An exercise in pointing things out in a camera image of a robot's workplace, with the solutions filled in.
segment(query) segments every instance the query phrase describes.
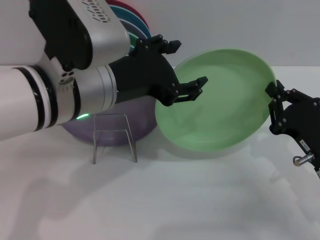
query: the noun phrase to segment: white table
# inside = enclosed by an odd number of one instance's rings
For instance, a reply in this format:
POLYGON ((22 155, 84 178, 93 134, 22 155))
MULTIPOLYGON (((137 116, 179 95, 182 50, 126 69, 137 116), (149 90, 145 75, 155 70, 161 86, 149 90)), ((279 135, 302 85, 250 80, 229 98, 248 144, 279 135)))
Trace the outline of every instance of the white table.
MULTIPOLYGON (((320 67, 274 67, 320 97, 320 67)), ((270 122, 228 151, 199 154, 158 129, 129 147, 93 147, 60 126, 0 142, 1 240, 318 240, 320 179, 270 122)))

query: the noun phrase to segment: purple bowl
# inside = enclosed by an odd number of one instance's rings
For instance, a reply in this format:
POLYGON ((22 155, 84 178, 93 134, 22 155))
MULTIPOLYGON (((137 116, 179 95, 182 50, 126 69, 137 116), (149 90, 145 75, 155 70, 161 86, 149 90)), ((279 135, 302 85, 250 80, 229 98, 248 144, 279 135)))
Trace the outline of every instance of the purple bowl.
POLYGON ((71 135, 84 142, 94 143, 94 129, 107 132, 96 133, 97 146, 111 147, 128 144, 129 122, 132 138, 138 141, 148 135, 157 125, 155 115, 156 99, 143 96, 116 104, 109 109, 88 117, 68 121, 62 126, 71 135))

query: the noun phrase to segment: green led light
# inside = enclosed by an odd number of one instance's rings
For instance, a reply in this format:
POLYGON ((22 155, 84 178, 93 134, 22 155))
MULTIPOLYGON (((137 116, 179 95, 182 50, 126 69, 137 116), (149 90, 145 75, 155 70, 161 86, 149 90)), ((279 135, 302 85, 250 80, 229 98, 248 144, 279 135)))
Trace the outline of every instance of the green led light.
POLYGON ((86 113, 86 114, 82 114, 81 116, 78 116, 76 119, 82 119, 82 118, 85 118, 85 117, 88 117, 89 114, 86 113))

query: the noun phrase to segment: black ring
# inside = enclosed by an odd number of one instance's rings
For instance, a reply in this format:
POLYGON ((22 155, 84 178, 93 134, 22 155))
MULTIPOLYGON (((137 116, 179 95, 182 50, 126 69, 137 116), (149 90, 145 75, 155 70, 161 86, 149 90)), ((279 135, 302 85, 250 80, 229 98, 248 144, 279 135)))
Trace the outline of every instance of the black ring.
POLYGON ((38 65, 33 65, 30 66, 30 68, 33 68, 41 77, 46 91, 49 96, 49 101, 50 101, 50 106, 51 106, 51 120, 47 128, 52 127, 57 123, 58 120, 58 102, 57 102, 57 96, 56 96, 56 91, 48 77, 48 75, 45 73, 45 71, 38 65))
POLYGON ((81 98, 80 98, 79 87, 76 80, 74 80, 73 82, 73 98, 74 98, 74 112, 71 120, 74 120, 77 117, 79 117, 80 110, 81 110, 81 98))
POLYGON ((25 78, 29 82, 29 85, 33 91, 36 107, 38 109, 38 125, 34 130, 34 132, 38 131, 42 129, 45 124, 45 107, 44 107, 44 101, 42 99, 39 87, 34 77, 31 75, 31 73, 27 69, 25 69, 24 67, 15 67, 15 69, 19 70, 25 76, 25 78))

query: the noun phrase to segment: green plate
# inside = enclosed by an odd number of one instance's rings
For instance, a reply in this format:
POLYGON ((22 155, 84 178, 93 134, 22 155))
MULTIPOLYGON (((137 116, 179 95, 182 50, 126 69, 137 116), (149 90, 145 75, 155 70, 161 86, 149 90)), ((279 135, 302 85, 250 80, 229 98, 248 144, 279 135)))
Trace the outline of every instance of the green plate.
POLYGON ((170 107, 157 101, 158 127, 174 144, 193 151, 217 151, 237 144, 257 131, 269 116, 275 82, 271 68, 256 55, 237 49, 209 50, 175 68, 180 83, 206 76, 203 93, 170 107))

